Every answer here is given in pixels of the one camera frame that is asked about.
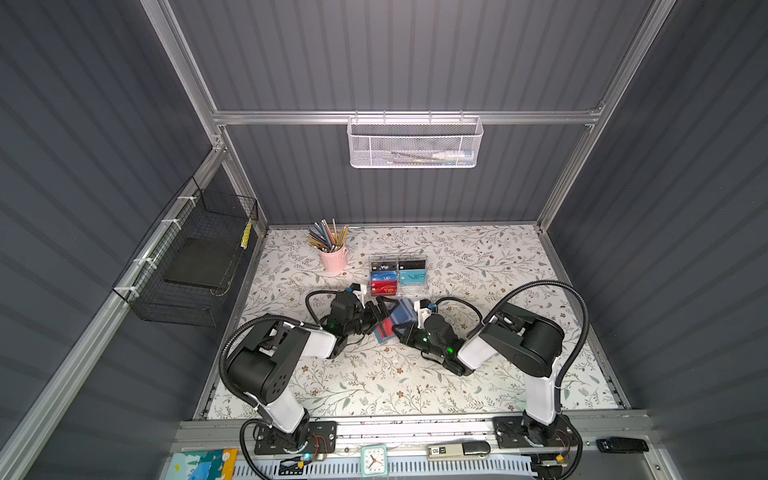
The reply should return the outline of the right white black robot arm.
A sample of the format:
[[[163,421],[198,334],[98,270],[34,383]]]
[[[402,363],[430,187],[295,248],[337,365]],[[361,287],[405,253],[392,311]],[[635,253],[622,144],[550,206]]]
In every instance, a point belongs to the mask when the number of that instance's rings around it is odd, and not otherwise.
[[[436,304],[416,307],[417,319],[392,327],[398,340],[449,372],[468,376],[495,356],[524,374],[526,408],[516,431],[533,446],[546,446],[558,433],[563,329],[554,321],[511,303],[504,304],[465,339],[459,337]]]

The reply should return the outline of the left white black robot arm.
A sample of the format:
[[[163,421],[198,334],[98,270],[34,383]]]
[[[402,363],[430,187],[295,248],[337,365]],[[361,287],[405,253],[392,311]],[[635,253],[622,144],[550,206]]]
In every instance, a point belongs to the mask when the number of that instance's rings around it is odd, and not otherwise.
[[[266,314],[238,327],[218,355],[218,374],[227,391],[254,408],[274,434],[302,442],[310,415],[289,391],[303,358],[334,359],[351,336],[365,337],[399,306],[390,297],[368,299],[362,286],[316,290],[305,297],[309,321]]]

